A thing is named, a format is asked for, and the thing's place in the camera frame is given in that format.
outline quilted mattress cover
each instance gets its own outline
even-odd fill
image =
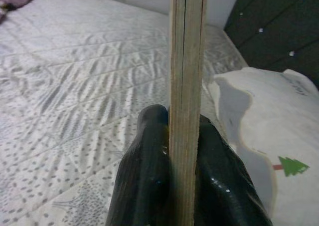
[[[111,0],[34,0],[0,24],[0,225],[104,225],[138,113],[168,106],[168,17]],[[207,27],[207,84],[245,66]]]

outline plywood strip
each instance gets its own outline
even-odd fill
[[[171,0],[169,154],[175,226],[193,226],[206,0]]]

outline white pillow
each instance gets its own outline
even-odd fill
[[[209,85],[228,143],[275,226],[319,225],[319,92],[305,76],[243,68]]]

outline white mattress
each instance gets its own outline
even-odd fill
[[[104,225],[138,113],[168,106],[168,17],[111,0],[34,0],[0,24],[0,225]],[[213,74],[244,62],[207,28]]]

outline wooden stick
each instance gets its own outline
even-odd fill
[[[171,0],[169,154],[175,226],[193,226],[207,0]]]

